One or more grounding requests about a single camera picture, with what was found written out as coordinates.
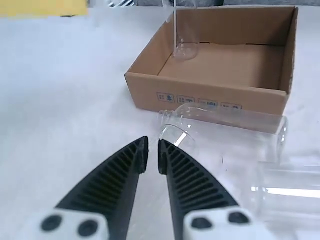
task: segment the white table surface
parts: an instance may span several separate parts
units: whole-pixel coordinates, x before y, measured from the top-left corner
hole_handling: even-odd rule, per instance
[[[124,74],[163,23],[156,7],[91,16],[0,19],[0,240],[54,207],[131,141],[154,137],[156,113],[136,109]],[[288,156],[320,156],[320,8],[301,7]],[[166,178],[149,156],[128,240],[173,239]]]

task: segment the blue printed label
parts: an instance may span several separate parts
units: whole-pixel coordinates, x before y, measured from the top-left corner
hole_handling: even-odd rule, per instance
[[[223,108],[230,108],[230,109],[242,109],[241,105],[237,104],[232,104],[232,103],[227,103],[227,102],[222,102],[221,107]]]
[[[175,103],[175,97],[173,94],[169,93],[163,93],[163,92],[157,92],[158,100],[161,102],[167,102],[167,103]]]
[[[205,104],[205,105],[212,106],[212,107],[218,106],[218,102],[217,101],[201,99],[201,98],[198,99],[198,103],[199,104]]]
[[[195,98],[192,96],[178,95],[177,99],[178,99],[179,104],[187,104],[187,103],[194,103],[195,102]]]

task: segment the open cardboard box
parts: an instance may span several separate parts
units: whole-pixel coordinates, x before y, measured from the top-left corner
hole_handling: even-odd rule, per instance
[[[178,11],[178,23],[190,10]],[[164,23],[125,74],[138,108],[175,110],[188,102],[282,115],[294,71],[298,9],[197,9],[199,53],[173,53],[173,22]]]

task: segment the bottle neck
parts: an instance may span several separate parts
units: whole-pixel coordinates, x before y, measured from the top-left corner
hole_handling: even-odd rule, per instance
[[[167,124],[169,122],[169,119],[172,117],[174,111],[169,111],[169,110],[161,110],[158,113],[157,116],[157,125],[159,127]]]

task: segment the black screw hole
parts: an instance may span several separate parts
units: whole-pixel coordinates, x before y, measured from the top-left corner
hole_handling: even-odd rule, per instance
[[[45,232],[51,232],[59,228],[62,222],[62,217],[60,215],[48,216],[41,224],[41,229]]]
[[[90,237],[97,232],[98,223],[94,220],[87,220],[80,224],[78,233],[81,237]]]
[[[249,218],[242,212],[233,212],[229,214],[229,222],[232,224],[248,224],[250,223]]]
[[[204,217],[198,217],[192,220],[191,227],[194,229],[210,229],[213,227],[213,225],[208,219]]]

